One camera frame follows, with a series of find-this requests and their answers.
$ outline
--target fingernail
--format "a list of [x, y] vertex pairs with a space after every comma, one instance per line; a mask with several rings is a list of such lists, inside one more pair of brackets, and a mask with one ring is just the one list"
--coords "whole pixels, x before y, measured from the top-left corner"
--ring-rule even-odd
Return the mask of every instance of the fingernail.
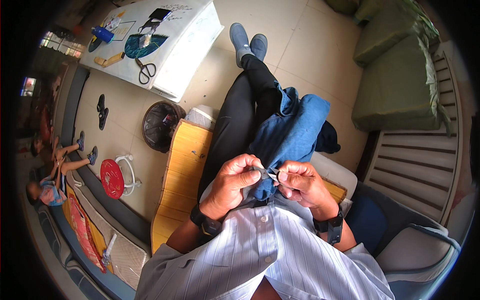
[[258, 171], [258, 170], [250, 171], [250, 174], [252, 175], [253, 179], [258, 179], [261, 176], [260, 171]]
[[280, 172], [278, 174], [278, 180], [285, 181], [287, 180], [287, 178], [288, 178], [288, 175], [285, 172]]

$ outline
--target black wrist device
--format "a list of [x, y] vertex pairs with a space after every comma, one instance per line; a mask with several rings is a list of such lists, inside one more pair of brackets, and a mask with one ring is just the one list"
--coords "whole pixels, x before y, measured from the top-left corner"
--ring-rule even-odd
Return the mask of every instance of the black wrist device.
[[343, 212], [340, 204], [338, 205], [338, 215], [334, 218], [319, 222], [313, 219], [315, 229], [320, 232], [328, 232], [327, 242], [330, 245], [340, 242], [343, 228]]
[[200, 211], [198, 204], [192, 209], [190, 220], [198, 226], [201, 231], [201, 234], [198, 237], [198, 241], [201, 245], [216, 237], [222, 229], [222, 223], [205, 216]]

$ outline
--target black sandal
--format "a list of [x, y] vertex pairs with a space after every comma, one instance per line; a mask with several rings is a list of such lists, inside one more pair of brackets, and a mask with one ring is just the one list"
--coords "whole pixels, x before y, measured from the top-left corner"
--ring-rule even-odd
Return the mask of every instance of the black sandal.
[[107, 121], [107, 116], [108, 116], [108, 108], [106, 108], [104, 111], [101, 111], [100, 114], [98, 115], [99, 118], [99, 128], [100, 130], [103, 130], [105, 128], [105, 122]]
[[105, 110], [105, 95], [101, 94], [100, 98], [98, 98], [98, 104], [96, 105], [96, 110], [98, 112], [102, 112]]

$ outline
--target window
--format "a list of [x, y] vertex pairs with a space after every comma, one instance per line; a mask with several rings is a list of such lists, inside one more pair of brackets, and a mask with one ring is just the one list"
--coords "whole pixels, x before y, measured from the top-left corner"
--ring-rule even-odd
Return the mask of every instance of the window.
[[33, 90], [35, 89], [35, 78], [25, 77], [24, 86], [20, 90], [20, 96], [33, 96]]
[[53, 48], [66, 55], [76, 58], [80, 58], [83, 51], [85, 51], [84, 45], [66, 41], [50, 31], [47, 31], [43, 37], [42, 41], [40, 42], [40, 47]]

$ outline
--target white striped shirt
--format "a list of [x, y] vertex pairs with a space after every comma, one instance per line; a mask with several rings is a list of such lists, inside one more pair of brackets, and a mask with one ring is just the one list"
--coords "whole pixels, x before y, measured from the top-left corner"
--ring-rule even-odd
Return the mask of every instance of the white striped shirt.
[[308, 208], [280, 195], [230, 212], [212, 241], [181, 254], [162, 244], [135, 299], [250, 299], [266, 277], [282, 299], [393, 299], [359, 244], [342, 253], [315, 235]]

